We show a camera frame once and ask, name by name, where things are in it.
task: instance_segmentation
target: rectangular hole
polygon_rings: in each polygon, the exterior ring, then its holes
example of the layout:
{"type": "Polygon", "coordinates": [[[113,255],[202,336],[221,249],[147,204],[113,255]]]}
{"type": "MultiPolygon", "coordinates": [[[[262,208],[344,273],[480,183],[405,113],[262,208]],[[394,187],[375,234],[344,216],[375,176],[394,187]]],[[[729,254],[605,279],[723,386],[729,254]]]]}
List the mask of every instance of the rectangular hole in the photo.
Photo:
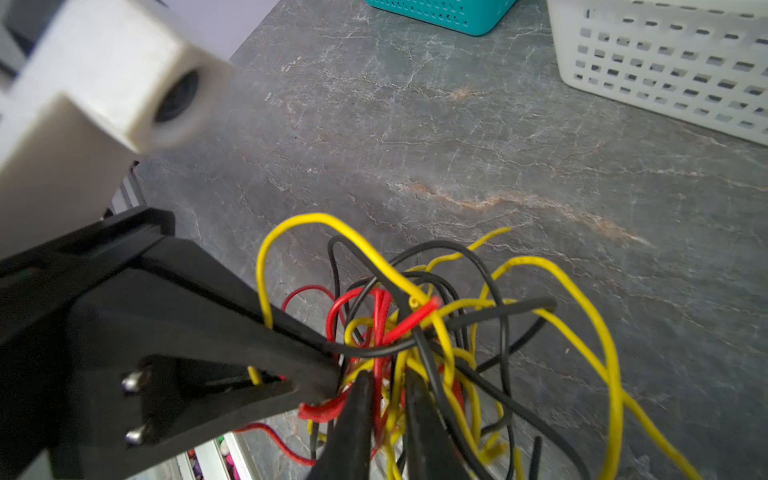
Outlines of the rectangular hole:
{"type": "Polygon", "coordinates": [[[747,63],[745,61],[738,61],[733,66],[733,69],[738,71],[751,71],[753,68],[755,68],[754,63],[747,63]]]}
{"type": "Polygon", "coordinates": [[[760,96],[765,91],[765,88],[756,87],[755,85],[750,85],[747,88],[744,88],[744,93],[748,93],[750,95],[760,96]]]}

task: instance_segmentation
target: white plastic basket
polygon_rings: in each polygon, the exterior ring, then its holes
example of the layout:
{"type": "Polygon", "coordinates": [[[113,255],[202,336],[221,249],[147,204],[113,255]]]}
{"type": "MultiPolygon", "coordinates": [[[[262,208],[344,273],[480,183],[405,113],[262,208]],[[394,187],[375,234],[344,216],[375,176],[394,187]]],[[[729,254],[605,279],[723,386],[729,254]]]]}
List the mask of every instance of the white plastic basket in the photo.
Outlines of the white plastic basket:
{"type": "Polygon", "coordinates": [[[768,0],[547,0],[566,84],[768,145],[768,0]]]}

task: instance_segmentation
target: teal plastic basket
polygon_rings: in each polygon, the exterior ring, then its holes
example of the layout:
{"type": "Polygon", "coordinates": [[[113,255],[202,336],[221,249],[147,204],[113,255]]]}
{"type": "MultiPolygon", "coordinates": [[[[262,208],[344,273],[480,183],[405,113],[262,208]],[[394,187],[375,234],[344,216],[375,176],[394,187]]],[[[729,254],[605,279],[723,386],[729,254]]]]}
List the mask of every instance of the teal plastic basket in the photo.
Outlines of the teal plastic basket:
{"type": "Polygon", "coordinates": [[[515,0],[366,0],[368,5],[440,25],[467,35],[483,35],[502,19],[515,0]]]}

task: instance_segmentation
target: basket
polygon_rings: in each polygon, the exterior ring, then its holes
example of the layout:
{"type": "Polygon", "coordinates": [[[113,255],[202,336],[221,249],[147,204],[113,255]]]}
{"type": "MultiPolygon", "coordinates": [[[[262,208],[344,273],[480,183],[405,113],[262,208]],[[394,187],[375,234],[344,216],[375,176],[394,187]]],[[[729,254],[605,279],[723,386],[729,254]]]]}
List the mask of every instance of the basket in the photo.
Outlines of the basket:
{"type": "Polygon", "coordinates": [[[768,2],[547,4],[566,84],[768,144],[768,2]]]}
{"type": "Polygon", "coordinates": [[[502,19],[515,0],[366,0],[368,5],[440,25],[468,35],[483,35],[502,19]]]}

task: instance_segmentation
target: basket hole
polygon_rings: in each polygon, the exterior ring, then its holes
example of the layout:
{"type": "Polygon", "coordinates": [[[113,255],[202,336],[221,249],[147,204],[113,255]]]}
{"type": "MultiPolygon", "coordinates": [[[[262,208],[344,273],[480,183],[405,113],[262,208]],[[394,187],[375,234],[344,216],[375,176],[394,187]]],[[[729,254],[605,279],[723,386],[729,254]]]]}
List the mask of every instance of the basket hole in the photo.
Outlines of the basket hole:
{"type": "Polygon", "coordinates": [[[745,93],[748,93],[750,95],[755,95],[755,96],[762,95],[765,90],[766,90],[765,88],[756,87],[754,85],[750,85],[749,87],[744,88],[745,93]]]}
{"type": "Polygon", "coordinates": [[[728,90],[733,90],[733,87],[736,86],[736,82],[731,80],[721,80],[717,86],[721,88],[727,88],[728,90]]]}
{"type": "Polygon", "coordinates": [[[733,66],[733,69],[738,71],[752,71],[753,68],[755,68],[754,63],[747,63],[745,61],[738,61],[733,66]]]}

